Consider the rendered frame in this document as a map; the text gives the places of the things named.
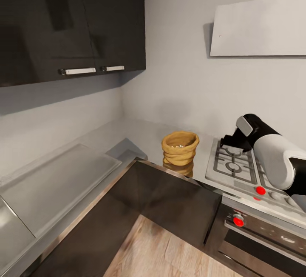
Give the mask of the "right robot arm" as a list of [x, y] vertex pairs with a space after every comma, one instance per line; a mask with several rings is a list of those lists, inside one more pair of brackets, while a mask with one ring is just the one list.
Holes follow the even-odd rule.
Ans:
[[284, 138], [255, 114], [236, 122], [233, 135], [221, 139], [220, 148], [233, 146], [244, 153], [253, 149], [269, 183], [286, 192], [306, 213], [306, 151]]

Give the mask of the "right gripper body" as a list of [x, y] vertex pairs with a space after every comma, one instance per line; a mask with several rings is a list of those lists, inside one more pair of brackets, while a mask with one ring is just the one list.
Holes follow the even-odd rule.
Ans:
[[237, 148], [242, 148], [245, 150], [251, 150], [251, 145], [248, 141], [241, 141], [237, 137], [235, 137], [235, 134], [233, 135], [225, 135], [224, 137], [224, 145], [226, 146], [233, 146]]

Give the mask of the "popcorn bag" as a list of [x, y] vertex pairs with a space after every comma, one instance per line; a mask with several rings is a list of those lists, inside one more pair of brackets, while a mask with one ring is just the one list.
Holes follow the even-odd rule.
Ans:
[[196, 133], [179, 131], [169, 134], [162, 140], [165, 163], [184, 166], [194, 160], [199, 137]]

